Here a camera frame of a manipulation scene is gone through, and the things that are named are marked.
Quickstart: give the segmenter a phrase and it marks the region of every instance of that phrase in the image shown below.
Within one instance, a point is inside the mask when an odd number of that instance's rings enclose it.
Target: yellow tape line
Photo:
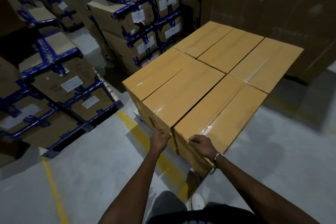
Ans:
[[[43,163],[44,170],[45,170],[45,173],[47,175],[47,178],[48,178],[48,181],[49,181],[49,184],[50,184],[52,196],[54,197],[54,200],[55,200],[55,203],[56,203],[56,208],[57,208],[59,218],[61,220],[61,224],[69,224],[67,215],[65,214],[65,211],[63,210],[63,207],[62,207],[62,204],[61,204],[61,198],[58,195],[57,187],[56,187],[56,184],[53,180],[53,176],[51,174],[50,167],[49,167],[46,160],[47,159],[45,157],[42,157],[42,163]]]
[[[125,126],[129,129],[132,135],[136,138],[136,140],[141,144],[141,146],[145,149],[145,151],[149,151],[150,143],[149,137],[139,125],[127,114],[124,112],[118,111],[117,116],[123,121]],[[188,185],[186,184],[186,175],[183,173],[164,155],[161,154],[157,165],[162,169],[165,177],[169,179],[169,181],[177,188],[179,191],[177,196],[180,199],[184,199],[187,197],[188,193]]]

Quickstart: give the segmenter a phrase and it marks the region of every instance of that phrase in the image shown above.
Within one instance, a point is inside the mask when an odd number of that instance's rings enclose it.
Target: gray floor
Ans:
[[[121,111],[150,135],[150,129],[135,117],[135,106],[118,83],[120,76],[105,63],[94,39],[85,29],[70,37],[114,86],[125,105]],[[336,64],[330,69],[335,71],[335,68]],[[225,156],[319,222],[333,223],[336,218],[335,152],[336,73],[325,71],[308,87],[283,79]],[[97,223],[145,154],[134,131],[115,114],[49,160],[69,223]],[[164,156],[174,172],[189,179],[190,166],[181,157],[174,156],[168,149]],[[157,166],[146,215],[160,192],[171,190],[183,194],[185,184],[171,180],[167,172]],[[208,175],[196,191],[207,201],[248,209],[218,170]],[[60,222],[37,149],[30,149],[22,159],[0,169],[0,223]]]

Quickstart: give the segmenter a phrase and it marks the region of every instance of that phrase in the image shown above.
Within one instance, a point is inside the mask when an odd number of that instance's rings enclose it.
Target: bracelet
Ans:
[[[215,167],[217,167],[217,166],[216,166],[216,158],[217,158],[219,155],[224,156],[224,155],[221,154],[220,152],[217,152],[217,154],[216,154],[216,155],[214,156],[214,158],[213,158],[213,164],[215,165]]]

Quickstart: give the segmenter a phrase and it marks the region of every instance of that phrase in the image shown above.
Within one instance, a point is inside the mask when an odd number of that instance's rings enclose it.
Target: dark t-shirt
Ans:
[[[199,211],[169,213],[152,217],[148,224],[264,223],[253,213],[229,205],[216,205]]]

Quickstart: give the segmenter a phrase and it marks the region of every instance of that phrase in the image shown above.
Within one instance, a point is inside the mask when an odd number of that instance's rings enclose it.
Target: hand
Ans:
[[[194,135],[189,138],[189,145],[192,146],[199,154],[213,163],[213,158],[218,151],[212,145],[210,138],[204,135]]]
[[[155,128],[152,136],[150,137],[150,152],[157,154],[158,156],[167,147],[168,140],[171,138],[170,134],[163,136],[165,132],[164,128]]]

